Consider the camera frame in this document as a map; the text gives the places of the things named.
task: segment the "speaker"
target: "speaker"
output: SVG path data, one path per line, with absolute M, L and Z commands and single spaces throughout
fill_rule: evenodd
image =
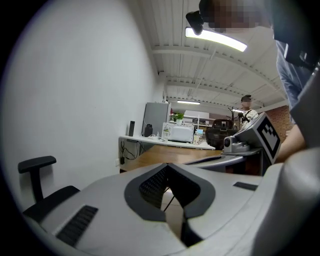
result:
M 135 129 L 135 121 L 130 121 L 130 127 L 129 127 L 129 136 L 133 136 L 134 135 L 134 129 Z

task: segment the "fluorescent light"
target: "fluorescent light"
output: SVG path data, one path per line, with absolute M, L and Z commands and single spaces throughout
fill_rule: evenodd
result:
M 242 42 L 239 42 L 226 35 L 219 34 L 213 31 L 208 31 L 208 30 L 203 30 L 200 35 L 196 35 L 191 27 L 186 27 L 185 36 L 187 38 L 199 38 L 204 40 L 210 40 L 216 43 L 220 43 L 220 44 L 235 48 L 240 52 L 243 52 L 247 48 L 247 45 L 245 45 Z
M 178 103 L 200 105 L 200 102 L 195 102 L 195 101 L 183 101 L 183 100 L 178 100 Z
M 232 109 L 233 112 L 239 112 L 239 113 L 243 113 L 244 111 L 243 110 L 239 110 L 239 109 Z

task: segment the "wooden desk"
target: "wooden desk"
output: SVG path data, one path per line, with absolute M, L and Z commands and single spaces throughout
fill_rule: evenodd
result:
M 147 152 L 120 167 L 120 172 L 154 165 L 158 163 L 183 164 L 192 160 L 220 155 L 220 150 L 201 150 L 174 146 L 154 145 Z

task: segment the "white desk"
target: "white desk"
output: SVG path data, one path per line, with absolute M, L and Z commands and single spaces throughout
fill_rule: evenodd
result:
M 195 145 L 192 143 L 173 142 L 170 140 L 168 140 L 167 142 L 164 142 L 161 139 L 153 139 L 153 138 L 143 137 L 140 135 L 134 135 L 134 136 L 124 135 L 124 136 L 120 136 L 120 138 L 139 141 L 139 142 L 152 143 L 157 145 L 173 146 L 178 148 L 189 148 L 189 149 L 199 149 L 199 150 L 215 150 L 216 149 L 215 147 L 208 145 L 207 142 L 205 141 L 199 145 Z

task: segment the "person's arm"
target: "person's arm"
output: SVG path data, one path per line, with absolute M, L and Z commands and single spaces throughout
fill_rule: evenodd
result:
M 288 137 L 281 144 L 279 155 L 276 159 L 276 163 L 283 163 L 294 153 L 301 151 L 306 148 L 305 139 L 299 129 L 295 124 L 291 129 Z

